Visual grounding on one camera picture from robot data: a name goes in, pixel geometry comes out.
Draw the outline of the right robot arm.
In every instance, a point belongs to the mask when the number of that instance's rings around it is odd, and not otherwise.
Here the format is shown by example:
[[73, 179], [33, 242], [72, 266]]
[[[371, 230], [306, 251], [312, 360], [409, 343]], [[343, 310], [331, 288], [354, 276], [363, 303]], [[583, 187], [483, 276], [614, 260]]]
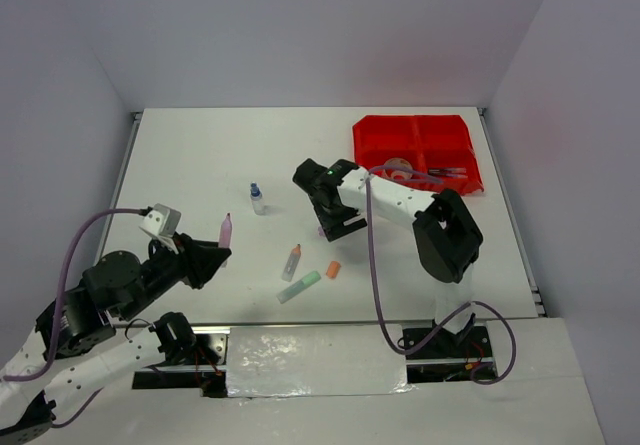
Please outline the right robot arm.
[[[325, 167], [308, 158], [292, 181], [308, 196], [324, 236], [330, 242], [365, 229], [374, 308], [383, 337], [401, 355], [415, 353], [435, 339], [446, 356], [457, 356], [470, 342], [475, 324], [467, 274], [479, 258], [484, 238], [458, 192], [413, 189], [340, 159]], [[416, 345], [403, 349], [392, 343], [383, 316], [376, 269], [373, 221], [376, 217], [412, 233], [419, 262], [436, 282], [432, 331]]]

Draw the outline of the large silver tape roll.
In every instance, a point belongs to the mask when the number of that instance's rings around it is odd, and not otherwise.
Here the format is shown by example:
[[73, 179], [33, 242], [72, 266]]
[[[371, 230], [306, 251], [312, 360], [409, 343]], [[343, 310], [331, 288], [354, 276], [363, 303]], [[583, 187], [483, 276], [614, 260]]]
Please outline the large silver tape roll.
[[412, 165], [409, 161], [394, 157], [383, 165], [382, 176], [388, 180], [404, 182], [413, 178]]

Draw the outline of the blue pen with label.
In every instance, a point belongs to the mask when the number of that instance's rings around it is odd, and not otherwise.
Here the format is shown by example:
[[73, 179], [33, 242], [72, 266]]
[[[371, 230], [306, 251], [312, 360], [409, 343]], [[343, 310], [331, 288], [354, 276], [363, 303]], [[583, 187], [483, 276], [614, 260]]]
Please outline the blue pen with label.
[[432, 175], [465, 175], [467, 173], [467, 169], [465, 167], [429, 168], [428, 173]]

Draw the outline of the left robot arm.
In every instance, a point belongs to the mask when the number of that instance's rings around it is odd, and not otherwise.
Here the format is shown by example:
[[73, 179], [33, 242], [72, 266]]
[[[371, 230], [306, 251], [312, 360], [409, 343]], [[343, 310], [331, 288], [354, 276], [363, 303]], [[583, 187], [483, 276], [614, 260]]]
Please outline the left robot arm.
[[216, 242], [173, 237], [168, 249], [148, 244], [140, 260], [129, 251], [111, 252], [50, 304], [27, 340], [1, 370], [1, 441], [26, 444], [57, 427], [73, 405], [86, 407], [109, 383], [140, 368], [201, 361], [217, 366], [222, 346], [198, 337], [180, 312], [167, 312], [138, 334], [96, 356], [91, 351], [115, 338], [112, 321], [133, 323], [178, 283], [199, 290], [232, 252]]

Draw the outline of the dark blue pen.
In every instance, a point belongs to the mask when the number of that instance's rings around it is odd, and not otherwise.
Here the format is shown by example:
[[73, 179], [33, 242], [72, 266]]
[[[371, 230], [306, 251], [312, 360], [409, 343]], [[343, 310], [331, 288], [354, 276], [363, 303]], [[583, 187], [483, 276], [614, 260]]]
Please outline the dark blue pen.
[[460, 173], [445, 173], [445, 174], [429, 174], [430, 177], [433, 178], [438, 178], [441, 180], [466, 180], [468, 179], [468, 176], [466, 174], [460, 174]]

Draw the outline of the pink highlighter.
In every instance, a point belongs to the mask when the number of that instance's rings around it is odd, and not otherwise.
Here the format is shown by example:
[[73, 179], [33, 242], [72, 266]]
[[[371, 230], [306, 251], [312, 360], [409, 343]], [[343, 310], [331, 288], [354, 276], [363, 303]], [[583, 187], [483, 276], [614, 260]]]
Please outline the pink highlighter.
[[223, 222], [220, 225], [219, 238], [218, 238], [218, 246], [220, 248], [225, 248], [225, 249], [230, 248], [232, 231], [233, 231], [233, 225], [232, 225], [231, 214], [227, 213]]

